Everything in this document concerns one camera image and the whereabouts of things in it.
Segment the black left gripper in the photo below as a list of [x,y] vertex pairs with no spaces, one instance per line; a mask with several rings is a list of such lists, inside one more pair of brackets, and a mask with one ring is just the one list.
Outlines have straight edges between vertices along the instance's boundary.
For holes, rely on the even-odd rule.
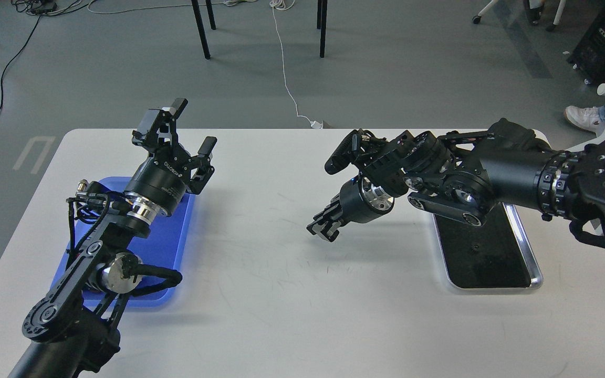
[[[176,125],[187,104],[186,98],[176,98],[169,107],[147,110],[132,131],[132,144],[144,148],[150,156],[182,149]],[[214,174],[211,155],[216,143],[215,136],[207,136],[197,155],[187,156],[185,161],[180,157],[177,160],[148,157],[125,186],[125,195],[149,200],[160,207],[163,215],[173,215],[184,194],[199,195]]]

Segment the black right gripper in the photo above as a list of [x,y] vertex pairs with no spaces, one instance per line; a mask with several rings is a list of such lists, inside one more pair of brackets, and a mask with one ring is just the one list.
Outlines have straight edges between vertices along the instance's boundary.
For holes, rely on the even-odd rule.
[[388,214],[394,208],[394,197],[367,177],[356,176],[347,181],[330,203],[313,216],[306,230],[327,242],[334,242],[339,228],[348,223],[365,224]]

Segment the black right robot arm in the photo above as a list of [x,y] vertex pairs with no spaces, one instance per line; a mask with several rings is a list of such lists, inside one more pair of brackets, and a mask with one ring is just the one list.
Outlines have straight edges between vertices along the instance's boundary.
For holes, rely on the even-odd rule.
[[391,212],[394,199],[406,195],[417,209],[475,227],[498,203],[535,209],[545,221],[569,220],[576,240],[605,249],[605,140],[579,152],[555,150],[506,118],[487,131],[405,131],[392,140],[357,129],[325,170],[338,174],[349,165],[358,174],[307,226],[328,242],[348,223]]

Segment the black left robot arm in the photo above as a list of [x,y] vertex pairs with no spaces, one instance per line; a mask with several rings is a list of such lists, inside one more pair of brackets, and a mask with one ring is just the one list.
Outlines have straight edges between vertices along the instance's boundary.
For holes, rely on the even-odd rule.
[[82,180],[67,198],[66,270],[25,317],[22,333],[31,343],[10,377],[99,372],[120,351],[118,325],[129,299],[182,282],[182,273],[144,264],[128,246],[150,235],[156,217],[171,217],[183,195],[200,194],[214,174],[216,137],[207,136],[196,155],[179,143],[177,119],[187,103],[177,98],[145,112],[132,143],[148,156],[123,191]]

